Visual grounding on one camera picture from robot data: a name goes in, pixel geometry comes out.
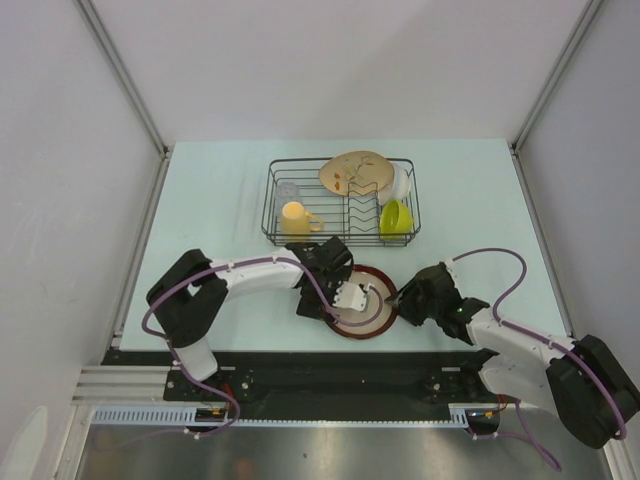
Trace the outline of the bird pattern plate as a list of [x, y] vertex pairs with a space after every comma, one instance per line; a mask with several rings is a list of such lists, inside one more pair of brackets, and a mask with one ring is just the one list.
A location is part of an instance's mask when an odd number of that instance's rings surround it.
[[366, 150], [346, 152], [326, 162], [318, 179], [331, 193], [341, 196], [375, 194], [394, 178], [394, 167], [384, 156]]

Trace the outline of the yellow-green bowl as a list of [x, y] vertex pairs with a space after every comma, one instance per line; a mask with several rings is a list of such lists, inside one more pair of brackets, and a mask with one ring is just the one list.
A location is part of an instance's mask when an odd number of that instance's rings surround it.
[[413, 216], [404, 203], [390, 200], [380, 214], [380, 237], [385, 241], [404, 240], [412, 232], [413, 222]]

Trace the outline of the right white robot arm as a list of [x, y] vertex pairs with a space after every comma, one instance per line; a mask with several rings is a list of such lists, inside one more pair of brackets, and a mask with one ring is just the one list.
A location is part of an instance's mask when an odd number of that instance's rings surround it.
[[584, 445], [599, 449], [626, 435], [639, 411], [639, 390], [600, 338], [562, 337], [498, 318], [494, 306], [463, 296], [444, 263], [420, 270], [387, 298], [400, 317], [434, 321], [448, 336], [476, 346], [461, 376], [473, 401], [491, 394], [522, 400], [555, 415]]

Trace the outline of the black wire dish rack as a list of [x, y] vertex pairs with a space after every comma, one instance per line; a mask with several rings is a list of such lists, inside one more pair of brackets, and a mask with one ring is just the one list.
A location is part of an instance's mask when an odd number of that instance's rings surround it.
[[289, 201], [300, 202], [311, 214], [320, 218], [312, 221], [309, 239], [324, 242], [339, 237], [351, 247], [404, 247], [420, 232], [420, 205], [414, 164], [409, 159], [393, 158], [391, 162], [403, 168], [410, 182], [408, 196], [402, 200], [413, 223], [406, 233], [384, 233], [380, 228], [383, 205], [371, 183], [362, 194], [353, 184], [345, 193], [334, 193], [320, 178], [327, 158], [278, 159], [269, 164], [262, 207], [261, 230], [276, 246], [289, 242], [281, 227], [281, 210]]

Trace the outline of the white bowl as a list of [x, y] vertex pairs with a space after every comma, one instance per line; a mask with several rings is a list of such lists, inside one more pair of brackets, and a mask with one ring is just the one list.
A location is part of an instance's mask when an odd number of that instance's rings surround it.
[[377, 192], [377, 200], [380, 206], [386, 205], [391, 200], [403, 200], [411, 191], [411, 181], [408, 171], [397, 163], [392, 163], [394, 174], [392, 181]]

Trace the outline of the red rimmed beige plate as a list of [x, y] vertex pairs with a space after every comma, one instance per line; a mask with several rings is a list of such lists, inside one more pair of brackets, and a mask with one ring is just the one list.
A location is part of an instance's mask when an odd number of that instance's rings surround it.
[[367, 340], [385, 333], [397, 318], [397, 309], [386, 300], [397, 293], [392, 280], [381, 270], [356, 264], [349, 282], [371, 286], [363, 311], [335, 308], [342, 323], [327, 314], [325, 323], [337, 334], [355, 340]]

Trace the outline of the clear plastic cup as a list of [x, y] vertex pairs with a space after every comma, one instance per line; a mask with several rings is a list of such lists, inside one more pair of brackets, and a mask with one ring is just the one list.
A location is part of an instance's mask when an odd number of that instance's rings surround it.
[[275, 200], [279, 205], [286, 205], [290, 202], [301, 203], [299, 187], [290, 181], [278, 183], [275, 190]]

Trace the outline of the yellow mug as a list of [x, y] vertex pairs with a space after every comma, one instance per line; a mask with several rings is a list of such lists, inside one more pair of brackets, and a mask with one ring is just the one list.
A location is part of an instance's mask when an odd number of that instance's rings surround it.
[[301, 203], [290, 202], [280, 214], [280, 231], [293, 241], [302, 241], [324, 230], [324, 221], [308, 211]]

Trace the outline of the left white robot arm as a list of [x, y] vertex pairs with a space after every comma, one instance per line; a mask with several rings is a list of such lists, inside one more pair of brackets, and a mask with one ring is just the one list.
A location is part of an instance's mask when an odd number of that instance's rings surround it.
[[337, 237], [319, 244], [288, 243], [273, 253], [215, 263], [199, 249], [184, 253], [148, 291], [145, 333], [165, 341], [186, 370], [186, 387], [197, 398], [221, 387], [219, 365], [206, 336], [224, 304], [270, 290], [300, 293], [296, 314], [329, 320], [334, 297], [354, 268], [353, 255]]

